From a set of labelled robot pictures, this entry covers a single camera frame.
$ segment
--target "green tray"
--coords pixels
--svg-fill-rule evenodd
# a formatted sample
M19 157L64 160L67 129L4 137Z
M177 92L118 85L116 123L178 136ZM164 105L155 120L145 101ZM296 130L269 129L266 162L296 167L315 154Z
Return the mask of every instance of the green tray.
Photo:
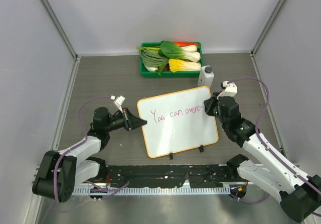
M199 44L198 52L201 54L200 64L201 66L204 66L203 62L203 54L202 54L202 46L199 42L194 42ZM155 47L159 46L160 42L144 42L141 46L142 47ZM199 71L193 71L193 72L170 72L170 71L163 71L161 73L161 76L158 75L157 72L149 72L144 64L142 63L142 58L140 59L140 73L143 77L199 77L200 72Z

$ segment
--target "white wall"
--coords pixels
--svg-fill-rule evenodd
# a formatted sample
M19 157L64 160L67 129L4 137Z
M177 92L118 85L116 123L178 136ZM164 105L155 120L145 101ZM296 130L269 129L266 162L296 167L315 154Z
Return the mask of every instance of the white wall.
M75 51L132 53L142 42L252 50L278 0L49 0Z
M21 224L73 60L39 0L0 6L0 222Z
M288 157L321 175L321 0L288 0L257 54Z

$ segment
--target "black bracket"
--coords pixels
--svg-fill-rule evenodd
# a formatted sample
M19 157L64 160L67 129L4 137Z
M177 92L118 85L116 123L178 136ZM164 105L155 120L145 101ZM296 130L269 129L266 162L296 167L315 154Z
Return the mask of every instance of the black bracket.
M199 147L199 150L200 150L200 152L204 152L204 146L201 145L201 146Z

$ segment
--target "red chili pepper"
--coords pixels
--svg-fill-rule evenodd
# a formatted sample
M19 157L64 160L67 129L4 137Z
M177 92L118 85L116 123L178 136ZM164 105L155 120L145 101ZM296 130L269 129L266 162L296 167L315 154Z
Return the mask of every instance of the red chili pepper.
M179 47L185 47L185 46L198 46L198 43L195 42L174 42L176 45L178 45Z

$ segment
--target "gray wood tabletop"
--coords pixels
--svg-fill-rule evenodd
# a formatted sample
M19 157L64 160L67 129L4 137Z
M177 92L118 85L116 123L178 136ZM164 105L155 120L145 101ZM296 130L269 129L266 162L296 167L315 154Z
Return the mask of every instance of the gray wood tabletop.
M239 77L256 77L250 54L205 54L205 65L210 65L215 74L211 91L220 90L220 83ZM143 78L139 72L139 56L82 57L72 91L59 150L80 141L84 133L78 122L79 107L90 98L103 95L123 95L123 107L138 116L137 102L145 97L180 91L197 86L197 78ZM259 83L246 80L237 83L236 102L243 117L255 123L265 105ZM81 113L84 126L89 129L93 112L105 106L113 114L117 109L109 99L98 99L87 104ZM275 147L276 136L268 113L260 123L260 130ZM243 154L254 162L258 161L249 153L231 142L218 125L219 140L216 144L156 159L148 157L141 128L127 132L119 129L110 133L106 148L96 157L106 160L109 165L157 165L157 164L225 164L237 154Z

